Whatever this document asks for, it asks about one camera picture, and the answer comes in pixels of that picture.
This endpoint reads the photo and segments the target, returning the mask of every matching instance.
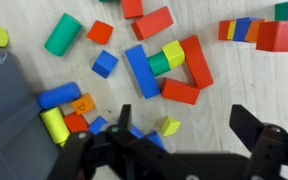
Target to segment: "blue rectangular block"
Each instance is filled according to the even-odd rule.
[[[95,60],[92,70],[103,78],[107,78],[116,66],[118,59],[103,50]]]
[[[158,145],[160,148],[166,150],[160,136],[157,134],[156,131],[147,134],[146,138],[152,141],[154,144]]]
[[[132,67],[144,98],[148,99],[160,94],[160,89],[150,68],[142,45],[126,50],[125,54]]]
[[[142,134],[142,132],[140,130],[138,130],[134,125],[132,125],[132,128],[131,128],[131,133],[137,137],[137,138],[142,138],[144,137],[144,135]]]
[[[88,130],[94,135],[97,135],[100,133],[102,126],[106,123],[107,121],[102,116],[99,116],[88,126]]]
[[[251,21],[257,19],[260,18],[246,17],[237,19],[233,41],[245,42],[245,36],[247,34],[248,28],[250,27]]]

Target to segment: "wooden floor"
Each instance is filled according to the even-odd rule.
[[[144,133],[159,130],[166,116],[179,119],[179,132],[162,140],[170,152],[231,151],[249,155],[229,128],[232,104],[242,104],[262,121],[275,123],[288,131],[288,53],[255,50],[254,44],[217,40],[218,22],[245,16],[274,18],[274,4],[281,0],[143,0],[148,14],[168,6],[174,24],[157,35],[139,42],[123,18],[120,3],[98,0],[0,0],[0,26],[8,30],[9,49],[35,93],[75,81],[89,92],[96,109],[86,118],[98,115],[113,122],[123,104],[132,104],[134,124]],[[61,15],[78,19],[84,29],[64,57],[48,53],[43,45]],[[114,26],[110,42],[98,45],[85,38],[95,20]],[[195,106],[160,96],[145,100],[133,76],[124,51],[143,44],[153,55],[173,40],[192,34],[200,38],[215,84],[203,90]],[[117,68],[105,80],[91,70],[103,50],[119,58]],[[158,77],[192,82],[186,65]],[[62,106],[65,114],[73,111]],[[110,170],[98,171],[96,179],[115,179]]]

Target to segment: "floor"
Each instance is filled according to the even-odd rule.
[[[230,130],[232,104],[242,104],[262,121],[288,131],[288,53],[256,51],[254,44],[217,40],[218,22],[255,16],[274,19],[274,4],[281,0],[143,0],[144,14],[168,6],[174,24],[144,41],[137,41],[125,20],[120,3],[98,0],[0,0],[0,26],[10,35],[8,50],[16,55],[35,93],[75,81],[93,97],[96,109],[85,115],[92,122],[98,115],[116,120],[123,104],[132,104],[134,124],[144,133],[159,130],[166,116],[182,122],[179,132],[162,140],[169,152],[231,151],[249,155]],[[64,57],[48,53],[43,45],[61,15],[78,19],[84,29]],[[85,38],[95,20],[114,26],[110,42],[103,46]],[[143,44],[153,55],[173,40],[192,34],[200,38],[215,84],[200,94],[195,106],[162,99],[145,100],[132,74],[124,51]],[[108,79],[91,70],[103,50],[119,58]],[[158,77],[193,82],[186,65]],[[73,111],[63,105],[65,114]],[[283,171],[288,178],[288,170]],[[115,179],[107,168],[95,179]]]

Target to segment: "green cylinder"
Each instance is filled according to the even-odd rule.
[[[80,22],[64,13],[44,44],[45,49],[56,56],[63,56],[81,28]]]

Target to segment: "blue block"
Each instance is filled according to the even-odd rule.
[[[116,66],[118,59],[103,50],[101,54],[95,60],[92,70],[103,78],[107,78]]]
[[[88,130],[94,135],[97,135],[100,133],[102,126],[106,123],[107,121],[102,116],[99,116],[88,126]]]
[[[134,125],[132,125],[132,128],[131,128],[131,133],[137,137],[137,138],[142,138],[144,137],[144,135],[142,134],[142,132],[140,130],[138,130]]]
[[[251,21],[257,19],[260,18],[246,17],[237,19],[233,41],[245,42],[245,36],[247,34],[248,28],[250,27]]]
[[[154,144],[158,145],[160,148],[166,150],[160,136],[157,134],[156,131],[147,134],[146,138],[152,141]]]
[[[132,67],[144,98],[148,99],[160,94],[160,89],[150,68],[142,45],[126,50],[125,54]]]
[[[50,109],[81,97],[81,91],[75,82],[70,82],[38,95],[37,100],[43,109]]]

